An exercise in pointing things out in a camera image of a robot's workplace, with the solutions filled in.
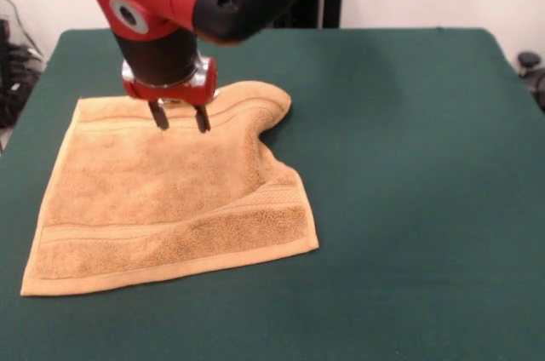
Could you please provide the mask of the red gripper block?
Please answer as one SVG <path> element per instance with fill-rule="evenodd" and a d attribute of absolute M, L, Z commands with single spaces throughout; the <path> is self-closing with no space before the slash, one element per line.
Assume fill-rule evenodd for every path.
<path fill-rule="evenodd" d="M 130 97 L 148 101 L 153 120 L 161 130 L 169 128 L 169 120 L 162 100 L 183 101 L 195 106 L 195 118 L 201 133 L 211 130 L 205 104 L 210 102 L 217 89 L 218 73 L 214 58 L 199 56 L 196 71 L 184 82 L 151 85 L 139 81 L 126 60 L 122 64 L 123 87 Z"/>

